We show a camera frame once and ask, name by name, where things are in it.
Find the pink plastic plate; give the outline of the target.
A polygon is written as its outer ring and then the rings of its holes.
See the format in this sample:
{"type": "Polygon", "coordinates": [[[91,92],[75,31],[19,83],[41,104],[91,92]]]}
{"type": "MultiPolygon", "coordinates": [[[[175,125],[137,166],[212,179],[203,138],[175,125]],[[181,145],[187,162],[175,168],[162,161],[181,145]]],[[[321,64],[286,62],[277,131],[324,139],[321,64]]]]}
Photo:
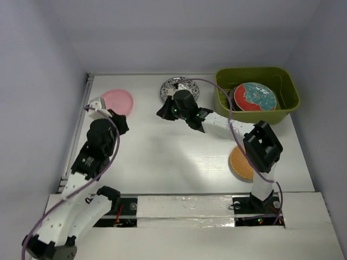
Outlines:
{"type": "Polygon", "coordinates": [[[123,89],[109,90],[101,95],[107,109],[113,110],[119,115],[128,116],[133,108],[132,95],[123,89]]]}

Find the blue floral white plate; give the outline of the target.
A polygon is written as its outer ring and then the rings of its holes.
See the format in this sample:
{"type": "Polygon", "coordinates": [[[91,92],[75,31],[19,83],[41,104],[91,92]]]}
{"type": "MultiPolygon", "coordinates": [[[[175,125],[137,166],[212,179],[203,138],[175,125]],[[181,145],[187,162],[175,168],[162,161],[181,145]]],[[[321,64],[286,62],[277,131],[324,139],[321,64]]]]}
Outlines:
{"type": "Polygon", "coordinates": [[[174,83],[185,84],[188,91],[193,95],[194,100],[196,101],[198,99],[200,89],[194,81],[187,80],[186,77],[172,77],[166,80],[160,87],[159,94],[163,102],[165,102],[168,96],[173,96],[175,94],[174,83]]]}

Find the dark teal glazed plate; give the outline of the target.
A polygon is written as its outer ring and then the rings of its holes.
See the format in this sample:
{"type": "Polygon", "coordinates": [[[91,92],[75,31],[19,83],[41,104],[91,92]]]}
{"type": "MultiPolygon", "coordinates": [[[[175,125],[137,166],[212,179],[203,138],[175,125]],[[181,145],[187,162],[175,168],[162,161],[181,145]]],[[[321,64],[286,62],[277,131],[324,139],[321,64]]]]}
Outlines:
{"type": "Polygon", "coordinates": [[[229,93],[229,97],[230,97],[230,100],[232,102],[232,110],[233,111],[240,111],[240,107],[237,105],[236,101],[235,101],[235,91],[236,91],[237,87],[234,87],[230,93],[229,93]]]}

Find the red teal flower plate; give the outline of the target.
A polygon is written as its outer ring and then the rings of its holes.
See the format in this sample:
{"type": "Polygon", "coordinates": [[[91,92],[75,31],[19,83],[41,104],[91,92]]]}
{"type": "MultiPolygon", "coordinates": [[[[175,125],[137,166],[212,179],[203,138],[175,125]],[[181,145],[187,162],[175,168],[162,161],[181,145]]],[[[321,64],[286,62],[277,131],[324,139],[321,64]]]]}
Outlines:
{"type": "Polygon", "coordinates": [[[235,101],[240,111],[273,111],[277,107],[275,93],[256,82],[246,82],[237,86],[235,101]]]}

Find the orange woven round plate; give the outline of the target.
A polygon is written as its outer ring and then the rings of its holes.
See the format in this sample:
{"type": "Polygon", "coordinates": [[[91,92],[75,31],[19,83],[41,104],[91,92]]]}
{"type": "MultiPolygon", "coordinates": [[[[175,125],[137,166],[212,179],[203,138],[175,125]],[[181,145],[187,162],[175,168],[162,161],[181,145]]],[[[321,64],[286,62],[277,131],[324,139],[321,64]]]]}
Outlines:
{"type": "Polygon", "coordinates": [[[229,166],[238,179],[248,183],[253,181],[254,170],[238,146],[235,146],[229,155],[229,166]]]}

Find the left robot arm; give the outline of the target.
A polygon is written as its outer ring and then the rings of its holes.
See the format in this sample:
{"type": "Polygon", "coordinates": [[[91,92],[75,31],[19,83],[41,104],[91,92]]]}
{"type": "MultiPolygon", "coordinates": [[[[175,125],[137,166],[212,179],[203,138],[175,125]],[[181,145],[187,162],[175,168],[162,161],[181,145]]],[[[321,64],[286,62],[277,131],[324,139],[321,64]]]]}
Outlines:
{"type": "Polygon", "coordinates": [[[119,191],[96,185],[118,153],[120,136],[129,130],[126,116],[111,109],[85,110],[100,118],[89,126],[87,141],[72,165],[60,201],[25,236],[22,259],[26,254],[34,259],[74,259],[79,244],[97,221],[122,209],[119,191]]]}

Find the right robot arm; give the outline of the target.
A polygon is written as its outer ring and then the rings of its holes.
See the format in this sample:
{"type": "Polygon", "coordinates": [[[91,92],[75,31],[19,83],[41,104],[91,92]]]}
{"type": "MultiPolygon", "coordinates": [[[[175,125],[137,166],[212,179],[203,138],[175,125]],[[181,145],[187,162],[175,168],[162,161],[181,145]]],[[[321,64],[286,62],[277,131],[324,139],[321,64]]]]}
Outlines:
{"type": "Polygon", "coordinates": [[[250,208],[262,212],[269,207],[274,193],[274,170],[283,147],[268,123],[244,123],[199,107],[188,90],[168,96],[157,116],[170,121],[182,119],[193,130],[234,140],[254,170],[250,208]]]}

